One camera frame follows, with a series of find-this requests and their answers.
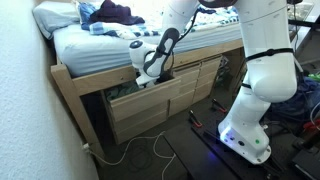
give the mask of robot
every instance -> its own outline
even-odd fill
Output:
[[[171,0],[163,14],[158,45],[134,41],[130,45],[138,85],[152,86],[180,34],[202,4],[208,8],[233,5],[238,12],[247,73],[238,96],[218,125],[220,140],[252,164],[271,155],[269,138],[259,124],[271,103],[291,98],[297,90],[295,57],[288,34],[286,0]]]

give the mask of wire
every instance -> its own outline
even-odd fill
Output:
[[[176,157],[176,154],[173,154],[173,156],[171,157],[171,160],[169,161],[169,163],[166,165],[166,167],[163,169],[162,174],[161,174],[161,178],[162,180],[164,180],[164,173],[166,171],[166,169],[169,167],[169,165],[172,163],[173,159]]]
[[[317,107],[320,105],[320,102],[318,102],[318,104],[316,104],[314,106],[314,108],[312,109],[311,113],[310,113],[310,121],[312,122],[312,124],[320,131],[320,127],[316,125],[316,123],[314,122],[314,118],[313,117],[313,113],[314,113],[314,110],[317,109]]]
[[[174,52],[173,52],[173,51],[171,52],[171,55],[172,55],[172,63],[171,63],[171,66],[170,66],[170,68],[169,68],[169,71],[172,70],[173,64],[174,64]]]
[[[118,162],[115,162],[115,163],[111,163],[111,162],[105,161],[105,160],[104,160],[103,158],[101,158],[99,155],[97,155],[96,153],[94,153],[91,149],[89,149],[89,153],[92,154],[92,155],[94,155],[96,158],[100,159],[100,160],[101,160],[102,162],[104,162],[105,164],[108,164],[108,165],[110,165],[110,166],[115,166],[115,165],[120,164],[120,163],[123,161],[123,159],[124,159],[124,157],[126,156],[126,153],[127,153],[128,149],[129,149],[129,146],[130,146],[130,144],[131,144],[132,141],[137,140],[137,139],[155,139],[155,138],[156,138],[156,140],[154,141],[154,144],[153,144],[153,152],[154,152],[154,154],[155,154],[156,156],[160,157],[160,158],[163,158],[163,159],[171,159],[171,160],[169,161],[169,163],[166,165],[166,167],[165,167],[165,168],[163,169],[163,171],[162,171],[162,180],[164,180],[164,173],[165,173],[166,169],[167,169],[168,166],[171,164],[171,162],[173,161],[173,159],[176,157],[176,154],[175,154],[175,153],[173,154],[173,156],[163,156],[163,155],[160,155],[160,154],[158,154],[158,153],[156,152],[156,144],[157,144],[160,136],[162,136],[164,133],[165,133],[165,131],[161,132],[161,133],[160,133],[159,135],[157,135],[157,136],[152,136],[152,137],[136,137],[136,138],[131,139],[131,140],[129,141],[129,143],[127,144],[127,147],[126,147],[126,149],[125,149],[125,151],[124,151],[121,159],[120,159]]]
[[[161,132],[161,133],[158,135],[157,139],[154,141],[154,143],[153,143],[153,152],[154,152],[155,155],[157,155],[157,156],[160,157],[160,158],[170,159],[170,158],[173,158],[173,156],[174,156],[175,154],[174,154],[173,156],[162,156],[162,155],[159,155],[159,154],[156,152],[156,144],[157,144],[157,142],[158,142],[159,137],[160,137],[161,135],[163,135],[163,133],[164,133],[164,132]]]
[[[294,17],[294,20],[297,22],[296,5],[295,4],[293,5],[293,17]],[[295,29],[296,29],[297,38],[296,38],[296,42],[294,43],[294,55],[296,55],[296,52],[297,52],[297,43],[298,43],[298,39],[299,39],[297,23],[295,23]]]
[[[178,39],[178,42],[181,41],[190,32],[190,30],[193,27],[194,22],[196,21],[196,17],[197,17],[197,14],[199,11],[200,11],[199,9],[196,10],[196,12],[194,13],[193,18],[191,20],[191,25],[190,25],[189,29]]]

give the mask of wooden drawer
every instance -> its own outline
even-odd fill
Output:
[[[192,71],[199,70],[199,69],[200,69],[200,63],[187,64],[181,67],[174,68],[172,75],[173,77],[177,77],[177,76],[188,74]]]
[[[200,77],[197,81],[197,87],[207,84],[211,81],[215,81],[216,75],[217,75],[217,71]]]
[[[214,59],[203,61],[200,67],[199,77],[216,72],[219,69],[221,56]]]
[[[169,116],[187,109],[192,104],[194,90],[170,100]]]
[[[125,129],[131,128],[139,123],[142,123],[150,119],[152,116],[157,115],[159,112],[166,111],[167,109],[168,109],[168,101],[158,104],[156,106],[153,106],[147,110],[144,110],[126,119],[122,119],[118,122],[113,122],[113,130],[114,132],[120,132]]]
[[[213,86],[213,81],[197,87],[196,91],[194,92],[194,97],[193,97],[192,103],[196,103],[196,102],[206,98],[211,93],[212,86]]]
[[[120,144],[124,141],[127,141],[127,140],[133,138],[134,136],[166,121],[166,119],[167,119],[167,111],[165,110],[165,111],[159,112],[155,116],[150,117],[148,120],[146,120],[144,122],[136,124],[133,127],[130,127],[128,129],[125,129],[120,132],[116,132],[115,133],[116,143]]]
[[[107,102],[114,122],[133,116],[179,95],[180,79],[175,78]]]
[[[194,90],[196,88],[196,85],[197,85],[197,81],[192,81],[191,83],[181,86],[180,95]]]
[[[181,79],[181,86],[191,83],[198,79],[200,72],[200,64],[191,64],[186,65],[180,68],[176,68],[173,70],[172,75],[173,77],[180,77]]]
[[[199,75],[199,69],[195,70],[193,72],[189,72],[187,74],[184,74],[182,76],[179,76],[181,79],[181,86],[189,84],[192,81],[196,81],[198,79],[198,75]]]

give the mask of bed sheet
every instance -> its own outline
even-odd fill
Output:
[[[176,44],[174,53],[217,45],[240,39],[239,24],[189,33]],[[139,38],[157,44],[160,36]],[[73,77],[88,75],[131,64],[129,45],[133,40],[111,36],[92,36],[80,24],[54,31],[54,44],[59,60],[68,67]]]

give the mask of wooden slat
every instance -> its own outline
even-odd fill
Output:
[[[107,89],[135,79],[135,71],[130,65],[87,76],[81,76],[79,78],[73,79],[73,83],[75,88],[77,89],[76,92],[78,92],[78,95],[81,96],[94,91]]]
[[[80,97],[75,93],[76,88],[72,83],[72,79],[68,72],[67,67],[64,64],[51,66],[51,74],[55,79],[62,95],[64,96],[73,116],[81,132],[83,133],[87,143],[91,144],[90,148],[100,157],[104,158],[104,152],[100,145],[99,139],[92,127],[87,112],[81,102]]]
[[[173,67],[189,64],[191,62],[222,54],[224,52],[228,52],[240,47],[243,47],[242,39],[177,54],[175,55],[175,62],[173,64]]]

